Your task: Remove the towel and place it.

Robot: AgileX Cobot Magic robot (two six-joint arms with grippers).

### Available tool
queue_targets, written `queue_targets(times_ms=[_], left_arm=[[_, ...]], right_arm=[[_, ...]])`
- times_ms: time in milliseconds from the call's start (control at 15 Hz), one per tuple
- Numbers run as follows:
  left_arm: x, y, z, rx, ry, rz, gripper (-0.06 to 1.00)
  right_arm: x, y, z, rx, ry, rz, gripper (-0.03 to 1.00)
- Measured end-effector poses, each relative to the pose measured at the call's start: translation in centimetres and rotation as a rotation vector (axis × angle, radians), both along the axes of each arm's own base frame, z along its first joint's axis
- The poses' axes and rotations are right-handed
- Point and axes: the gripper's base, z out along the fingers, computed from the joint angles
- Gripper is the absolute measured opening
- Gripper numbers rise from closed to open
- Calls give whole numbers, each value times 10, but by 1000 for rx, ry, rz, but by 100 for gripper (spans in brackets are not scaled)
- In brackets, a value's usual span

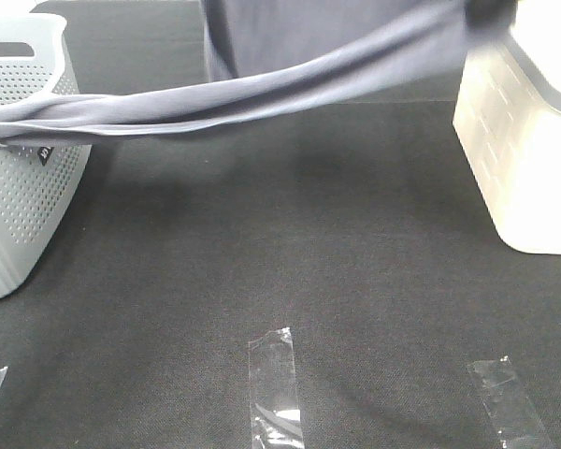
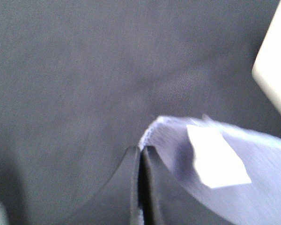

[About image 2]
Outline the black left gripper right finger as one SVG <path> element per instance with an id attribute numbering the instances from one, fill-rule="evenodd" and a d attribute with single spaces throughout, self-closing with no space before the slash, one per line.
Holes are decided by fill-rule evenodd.
<path id="1" fill-rule="evenodd" d="M 201 204 L 167 169 L 156 149 L 141 153 L 146 194 L 143 200 L 146 225 L 230 225 L 231 222 Z"/>

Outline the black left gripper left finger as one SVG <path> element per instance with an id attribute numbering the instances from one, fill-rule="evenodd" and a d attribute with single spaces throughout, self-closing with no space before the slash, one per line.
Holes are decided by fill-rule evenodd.
<path id="1" fill-rule="evenodd" d="M 108 182 L 61 225 L 139 225 L 140 150 L 129 147 Z"/>

